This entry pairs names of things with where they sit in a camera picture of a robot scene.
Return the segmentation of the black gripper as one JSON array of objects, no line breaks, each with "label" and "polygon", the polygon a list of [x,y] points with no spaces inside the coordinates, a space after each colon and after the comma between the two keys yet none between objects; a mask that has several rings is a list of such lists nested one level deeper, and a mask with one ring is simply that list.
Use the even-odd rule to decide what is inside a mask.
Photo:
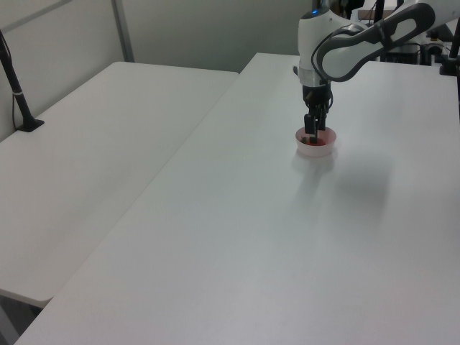
[{"label": "black gripper", "polygon": [[[331,84],[327,83],[319,87],[302,86],[303,101],[307,106],[308,113],[304,116],[304,130],[308,135],[309,142],[317,142],[317,129],[326,129],[326,118],[333,94]],[[316,116],[313,114],[318,111],[318,125],[316,128]]]}]

